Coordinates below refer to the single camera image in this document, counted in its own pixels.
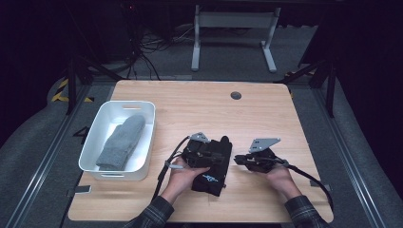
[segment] black strap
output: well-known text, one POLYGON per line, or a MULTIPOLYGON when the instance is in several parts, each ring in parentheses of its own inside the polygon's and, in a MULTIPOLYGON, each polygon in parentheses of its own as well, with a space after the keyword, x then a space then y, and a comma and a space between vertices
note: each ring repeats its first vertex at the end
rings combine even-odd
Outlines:
POLYGON ((172 160, 175 158, 175 155, 178 153, 179 148, 181 148, 182 144, 189 139, 188 136, 186 136, 175 148, 174 152, 172 152, 171 156, 169 157, 168 160, 165 161, 165 164, 163 165, 163 170, 161 170, 160 175, 158 175, 158 183, 157 187, 155 188, 154 195, 152 196, 152 200, 154 200, 158 194, 160 193, 161 185, 163 184, 163 178, 165 177, 166 171, 168 171, 168 165, 172 162, 172 160))
POLYGON ((298 174, 304 176, 305 178, 307 178, 307 179, 309 179, 309 180, 311 180, 311 181, 317 183, 317 185, 319 185, 319 187, 320 187, 320 188, 323 190, 323 192, 326 194, 326 197, 327 197, 327 199, 328 199, 330 208, 332 209, 332 212, 333 212, 333 209, 334 209, 333 207, 334 207, 334 206, 333 206, 332 196, 330 195, 330 193, 329 193, 329 191, 327 190, 327 188, 326 188, 319 180, 317 180, 316 178, 312 177, 311 175, 305 173, 304 171, 298 169, 296 166, 293 166, 293 165, 291 165, 291 164, 286 165, 286 167, 288 167, 289 169, 292 169, 292 170, 295 171, 296 173, 298 173, 298 174))

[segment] person's hand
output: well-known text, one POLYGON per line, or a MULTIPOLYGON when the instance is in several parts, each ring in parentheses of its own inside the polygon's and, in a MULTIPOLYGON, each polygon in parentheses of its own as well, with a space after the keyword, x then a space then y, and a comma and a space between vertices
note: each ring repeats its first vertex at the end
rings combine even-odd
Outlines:
POLYGON ((181 158, 178 157, 172 162, 173 164, 181 165, 183 169, 171 169, 169 182, 166 188, 161 193, 161 197, 166 199, 171 204, 174 203, 176 198, 186 189, 190 188, 199 174, 208 171, 210 168, 191 168, 181 158))
POLYGON ((267 179, 270 185, 283 194, 287 200, 302 195, 294 183, 290 171, 282 165, 276 164, 268 173, 256 172, 256 174, 267 179))

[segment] dark background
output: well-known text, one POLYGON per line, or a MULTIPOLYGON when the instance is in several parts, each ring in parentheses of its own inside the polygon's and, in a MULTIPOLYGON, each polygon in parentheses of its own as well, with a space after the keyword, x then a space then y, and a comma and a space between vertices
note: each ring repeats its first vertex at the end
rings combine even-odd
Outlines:
MULTIPOLYGON (((67 4, 69 10, 63 1, 0 2, 0 146, 47 105, 48 90, 63 76, 72 53, 98 63, 124 60, 129 55, 121 2, 67 4)), ((321 20, 322 8, 305 7, 306 13, 300 13, 301 8, 283 8, 278 24, 321 24, 302 63, 333 53, 337 78, 357 121, 402 197, 403 181, 398 174, 403 172, 403 41, 399 36, 403 9, 393 1, 373 1, 339 9, 332 18, 328 14, 321 20), (328 29, 326 24, 332 23, 336 27, 328 29)), ((165 39, 174 27, 193 20, 188 6, 142 6, 137 10, 144 14, 142 23, 165 39)))

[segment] person's left hand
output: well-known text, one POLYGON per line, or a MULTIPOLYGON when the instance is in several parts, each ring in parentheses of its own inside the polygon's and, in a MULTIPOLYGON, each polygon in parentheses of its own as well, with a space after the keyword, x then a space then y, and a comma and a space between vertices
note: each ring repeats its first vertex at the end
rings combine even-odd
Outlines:
POLYGON ((190 188, 199 174, 207 172, 210 168, 191 168, 181 158, 178 157, 172 162, 183 167, 183 169, 171 169, 169 182, 166 185, 165 190, 161 193, 161 197, 169 201, 171 204, 176 198, 186 189, 190 188))

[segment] metal rail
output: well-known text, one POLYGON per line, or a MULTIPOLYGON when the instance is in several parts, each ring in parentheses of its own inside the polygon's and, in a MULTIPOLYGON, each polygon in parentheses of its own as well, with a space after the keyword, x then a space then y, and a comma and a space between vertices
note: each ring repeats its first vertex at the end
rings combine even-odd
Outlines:
POLYGON ((81 87, 78 94, 78 104, 75 105, 71 113, 69 115, 66 115, 65 118, 63 119, 59 127, 59 130, 57 131, 53 141, 50 144, 47 153, 45 154, 38 168, 36 169, 36 172, 32 176, 23 197, 20 199, 17 207, 14 209, 14 212, 12 213, 6 225, 7 228, 20 227, 24 219, 26 218, 29 212, 29 208, 31 207, 33 201, 38 195, 39 190, 41 189, 42 184, 44 183, 48 175, 48 172, 61 149, 61 144, 67 134, 68 128, 70 127, 81 104, 83 103, 87 93, 89 92, 89 88, 90 88, 89 85, 83 85, 83 87, 81 87))
POLYGON ((350 180, 353 184, 355 192, 361 201, 362 207, 364 208, 365 214, 368 217, 369 222, 372 227, 387 227, 385 222, 383 221, 381 215, 379 214, 376 205, 374 204, 373 198, 368 190, 367 184, 365 180, 362 178, 357 166, 355 165, 354 159, 350 153, 350 150, 345 143, 342 134, 337 126, 337 123, 334 119, 329 117, 329 114, 326 109, 326 104, 324 102, 324 96, 321 94, 319 89, 312 89, 314 96, 316 98, 317 103, 319 104, 320 111, 322 115, 325 117, 327 124, 329 125, 335 139, 337 142, 338 150, 337 153, 340 156, 347 174, 350 177, 350 180))

